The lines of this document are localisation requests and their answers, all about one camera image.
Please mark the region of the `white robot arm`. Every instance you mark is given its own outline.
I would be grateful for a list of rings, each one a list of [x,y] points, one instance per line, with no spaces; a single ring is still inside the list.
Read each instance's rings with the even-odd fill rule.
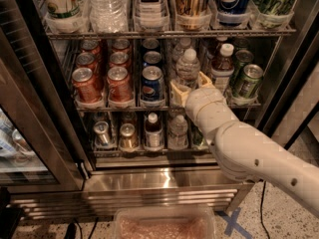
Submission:
[[[267,181],[319,217],[319,167],[239,120],[207,76],[196,82],[194,90],[172,79],[171,97],[201,131],[223,174],[236,181]]]

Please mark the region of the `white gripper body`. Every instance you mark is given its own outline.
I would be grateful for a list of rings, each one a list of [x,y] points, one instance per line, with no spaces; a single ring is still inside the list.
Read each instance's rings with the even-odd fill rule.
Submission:
[[[201,131],[208,145],[214,143],[216,132],[223,124],[238,121],[237,116],[227,105],[226,98],[215,87],[192,91],[187,97],[184,108],[186,115]]]

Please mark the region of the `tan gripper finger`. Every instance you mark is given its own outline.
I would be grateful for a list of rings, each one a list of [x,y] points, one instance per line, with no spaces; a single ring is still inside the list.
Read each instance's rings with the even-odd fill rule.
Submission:
[[[211,79],[203,72],[198,73],[198,86],[200,88],[212,88],[213,83]]]
[[[184,107],[191,88],[179,84],[176,80],[170,81],[170,102],[173,105]]]

